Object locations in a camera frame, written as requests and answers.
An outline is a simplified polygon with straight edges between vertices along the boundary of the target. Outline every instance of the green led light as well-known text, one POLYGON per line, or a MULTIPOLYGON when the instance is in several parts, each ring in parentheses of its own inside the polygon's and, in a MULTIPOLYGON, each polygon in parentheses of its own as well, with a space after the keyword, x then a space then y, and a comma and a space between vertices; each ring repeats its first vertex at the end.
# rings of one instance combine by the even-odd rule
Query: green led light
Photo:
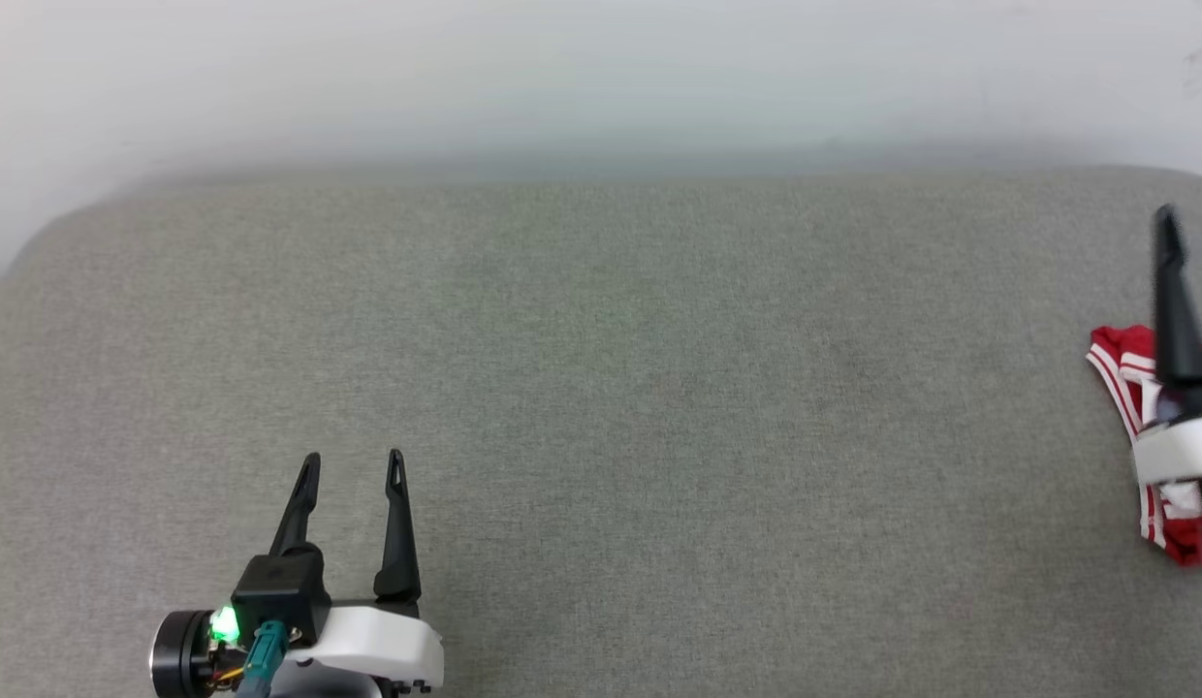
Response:
POLYGON ((230 645, 238 640, 238 619, 234 618, 232 607, 224 605, 209 616, 209 634, 213 639, 230 645))

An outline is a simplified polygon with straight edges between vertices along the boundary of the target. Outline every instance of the white wall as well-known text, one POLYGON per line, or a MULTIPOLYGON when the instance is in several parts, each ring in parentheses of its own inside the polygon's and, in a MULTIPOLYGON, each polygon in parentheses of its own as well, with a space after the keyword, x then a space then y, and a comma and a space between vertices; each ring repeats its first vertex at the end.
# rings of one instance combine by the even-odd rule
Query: white wall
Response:
POLYGON ((0 274, 245 178, 1202 173, 1202 0, 0 0, 0 274))

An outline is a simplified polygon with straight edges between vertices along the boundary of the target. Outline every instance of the gray cushion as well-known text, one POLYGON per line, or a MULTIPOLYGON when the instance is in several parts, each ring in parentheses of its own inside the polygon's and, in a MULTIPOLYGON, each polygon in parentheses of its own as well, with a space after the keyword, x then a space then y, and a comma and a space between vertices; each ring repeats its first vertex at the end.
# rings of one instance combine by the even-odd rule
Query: gray cushion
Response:
POLYGON ((1202 696, 1084 362, 1147 322, 1136 168, 238 187, 0 287, 0 697, 145 696, 303 457, 335 599, 406 454, 450 696, 1202 696))

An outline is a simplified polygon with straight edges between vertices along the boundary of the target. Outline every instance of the red cloth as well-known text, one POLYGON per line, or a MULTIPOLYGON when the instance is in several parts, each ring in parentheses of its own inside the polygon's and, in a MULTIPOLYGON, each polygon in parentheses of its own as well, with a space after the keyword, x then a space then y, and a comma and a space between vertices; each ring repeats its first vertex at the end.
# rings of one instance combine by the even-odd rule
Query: red cloth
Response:
MULTIPOLYGON (((1101 374, 1132 443, 1155 417, 1154 332, 1143 326, 1093 330, 1088 360, 1101 374)), ((1139 494, 1139 535, 1182 566, 1202 562, 1202 505, 1195 483, 1146 485, 1139 494)))

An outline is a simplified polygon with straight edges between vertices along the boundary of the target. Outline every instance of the cable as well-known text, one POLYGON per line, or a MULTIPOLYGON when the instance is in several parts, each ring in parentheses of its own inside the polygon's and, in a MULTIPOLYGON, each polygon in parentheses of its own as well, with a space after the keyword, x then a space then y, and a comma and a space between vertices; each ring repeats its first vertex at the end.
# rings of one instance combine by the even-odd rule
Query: cable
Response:
POLYGON ((242 673, 243 673, 243 667, 238 667, 238 668, 234 668, 234 670, 230 670, 230 672, 224 673, 224 675, 218 676, 218 679, 215 679, 214 681, 216 684, 216 681, 220 681, 220 680, 232 680, 232 679, 234 679, 234 676, 242 675, 242 673))
POLYGON ((234 698, 269 698, 273 692, 273 675, 286 658, 291 633, 282 621, 264 621, 256 631, 248 661, 243 663, 243 684, 238 685, 234 698))

